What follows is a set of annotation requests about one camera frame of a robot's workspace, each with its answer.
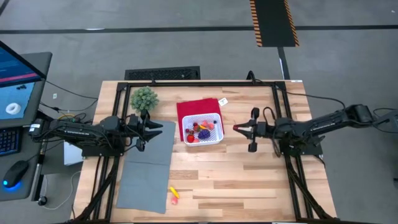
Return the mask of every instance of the white basket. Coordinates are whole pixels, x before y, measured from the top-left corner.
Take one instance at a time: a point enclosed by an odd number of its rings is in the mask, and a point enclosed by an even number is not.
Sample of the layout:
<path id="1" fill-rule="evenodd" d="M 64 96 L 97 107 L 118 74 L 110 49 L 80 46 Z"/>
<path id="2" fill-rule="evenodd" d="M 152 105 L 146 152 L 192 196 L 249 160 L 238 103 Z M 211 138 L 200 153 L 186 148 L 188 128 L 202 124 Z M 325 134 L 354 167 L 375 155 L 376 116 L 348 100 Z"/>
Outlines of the white basket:
<path id="1" fill-rule="evenodd" d="M 202 122 L 207 121 L 208 123 L 213 123 L 216 121 L 214 125 L 214 129 L 210 131 L 210 137 L 207 139 L 199 139 L 200 142 L 187 142 L 188 133 L 185 132 L 186 129 L 193 130 L 193 124 L 196 122 L 201 124 Z M 188 146 L 206 146 L 211 144 L 218 144 L 224 138 L 223 133 L 223 125 L 221 124 L 221 117 L 218 113 L 209 113 L 209 114 L 196 114 L 185 116 L 182 118 L 182 132 L 184 135 L 184 142 Z M 198 132 L 193 134 L 195 139 L 198 139 Z"/>

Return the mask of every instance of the wooden table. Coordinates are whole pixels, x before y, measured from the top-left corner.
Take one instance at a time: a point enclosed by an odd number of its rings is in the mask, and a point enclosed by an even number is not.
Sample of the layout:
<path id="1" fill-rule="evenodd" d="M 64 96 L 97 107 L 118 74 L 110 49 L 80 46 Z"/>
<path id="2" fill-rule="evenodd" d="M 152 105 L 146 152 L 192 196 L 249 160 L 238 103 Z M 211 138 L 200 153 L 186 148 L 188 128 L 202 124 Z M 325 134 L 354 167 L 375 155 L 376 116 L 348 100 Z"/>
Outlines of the wooden table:
<path id="1" fill-rule="evenodd" d="M 103 82 L 94 123 L 99 123 L 112 114 L 117 84 L 117 81 Z M 286 85 L 290 92 L 305 93 L 303 83 L 286 81 Z M 212 146 L 187 147 L 180 141 L 177 124 L 169 185 L 177 189 L 180 200 L 178 205 L 171 205 L 172 194 L 169 192 L 165 214 L 116 208 L 123 172 L 124 158 L 122 157 L 113 201 L 112 222 L 271 222 L 295 220 L 284 159 L 275 156 L 271 141 L 268 139 L 258 138 L 258 151 L 249 153 L 249 141 L 232 129 L 234 124 L 245 123 L 249 120 L 250 111 L 253 107 L 270 106 L 274 108 L 271 88 L 264 86 L 217 86 L 153 87 L 152 89 L 158 94 L 160 102 L 156 109 L 150 112 L 151 119 L 175 121 L 176 123 L 176 103 L 203 98 L 221 99 L 226 97 L 229 103 L 221 107 L 225 131 L 224 139 L 219 144 Z M 123 99 L 124 95 L 122 94 L 119 111 L 121 111 Z M 311 119 L 306 97 L 289 95 L 289 102 L 294 119 L 298 121 Z M 127 114 L 133 112 L 129 106 Z M 266 116 L 269 118 L 268 120 L 271 120 L 271 114 L 268 111 Z M 74 203 L 76 214 L 80 214 L 90 202 L 97 160 L 97 157 L 91 157 L 83 163 Z M 327 213 L 336 216 L 324 166 L 313 156 L 302 156 L 302 160 L 309 191 Z M 297 192 L 302 216 L 305 217 L 302 194 L 299 190 Z M 108 193 L 106 192 L 99 217 L 104 217 L 107 198 Z"/>

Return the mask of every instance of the computer monitor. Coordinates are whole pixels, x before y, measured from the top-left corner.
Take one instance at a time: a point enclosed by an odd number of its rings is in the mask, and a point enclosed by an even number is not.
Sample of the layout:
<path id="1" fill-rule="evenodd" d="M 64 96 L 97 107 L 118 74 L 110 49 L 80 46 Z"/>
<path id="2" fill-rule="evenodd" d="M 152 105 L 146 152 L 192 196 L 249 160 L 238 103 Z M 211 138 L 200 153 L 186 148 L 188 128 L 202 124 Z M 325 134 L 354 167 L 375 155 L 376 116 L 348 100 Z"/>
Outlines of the computer monitor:
<path id="1" fill-rule="evenodd" d="M 0 87 L 37 82 L 45 75 L 0 41 Z"/>

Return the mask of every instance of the yellow toy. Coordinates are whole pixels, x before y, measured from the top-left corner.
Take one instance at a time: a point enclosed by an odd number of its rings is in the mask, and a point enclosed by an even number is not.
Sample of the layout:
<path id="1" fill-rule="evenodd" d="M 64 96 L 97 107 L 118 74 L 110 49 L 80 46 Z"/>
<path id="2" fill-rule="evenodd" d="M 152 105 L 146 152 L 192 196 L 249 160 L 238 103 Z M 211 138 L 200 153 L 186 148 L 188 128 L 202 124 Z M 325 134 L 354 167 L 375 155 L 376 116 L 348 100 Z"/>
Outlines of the yellow toy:
<path id="1" fill-rule="evenodd" d="M 172 193 L 174 194 L 175 197 L 180 198 L 177 191 L 173 187 L 170 187 L 170 190 L 172 191 Z"/>

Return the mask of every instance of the gray mat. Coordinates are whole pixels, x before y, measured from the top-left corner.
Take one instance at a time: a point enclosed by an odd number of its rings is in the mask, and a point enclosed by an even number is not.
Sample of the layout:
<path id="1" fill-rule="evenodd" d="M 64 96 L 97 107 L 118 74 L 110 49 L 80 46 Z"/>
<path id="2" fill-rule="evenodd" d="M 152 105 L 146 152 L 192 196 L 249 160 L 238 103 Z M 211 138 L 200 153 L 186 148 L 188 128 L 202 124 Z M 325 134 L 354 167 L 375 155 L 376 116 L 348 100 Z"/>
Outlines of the gray mat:
<path id="1" fill-rule="evenodd" d="M 162 134 L 151 139 L 144 152 L 131 150 L 125 155 L 120 182 L 118 208 L 166 212 L 167 184 L 174 145 L 175 123 L 163 124 Z"/>

